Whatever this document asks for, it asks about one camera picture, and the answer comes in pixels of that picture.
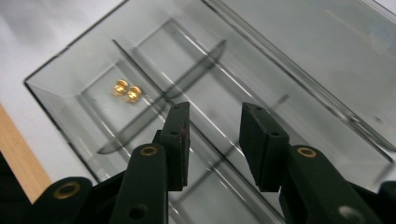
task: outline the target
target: gold earring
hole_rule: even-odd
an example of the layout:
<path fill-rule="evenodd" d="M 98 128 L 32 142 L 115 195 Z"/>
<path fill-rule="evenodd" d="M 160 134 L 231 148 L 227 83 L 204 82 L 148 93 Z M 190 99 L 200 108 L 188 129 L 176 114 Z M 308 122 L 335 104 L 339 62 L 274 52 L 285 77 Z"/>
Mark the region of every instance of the gold earring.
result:
<path fill-rule="evenodd" d="M 125 95 L 125 102 L 135 103 L 139 100 L 142 91 L 137 86 L 132 86 L 131 89 Z"/>
<path fill-rule="evenodd" d="M 116 85 L 113 87 L 113 95 L 114 96 L 122 96 L 128 90 L 128 82 L 119 79 Z"/>

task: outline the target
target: wooden edge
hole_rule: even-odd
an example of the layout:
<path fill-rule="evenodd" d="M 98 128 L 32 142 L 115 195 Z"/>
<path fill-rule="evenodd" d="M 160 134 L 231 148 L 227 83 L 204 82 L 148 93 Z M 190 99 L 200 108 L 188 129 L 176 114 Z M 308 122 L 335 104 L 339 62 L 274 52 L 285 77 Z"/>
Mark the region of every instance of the wooden edge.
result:
<path fill-rule="evenodd" d="M 0 105 L 0 151 L 31 203 L 51 184 L 40 162 Z"/>

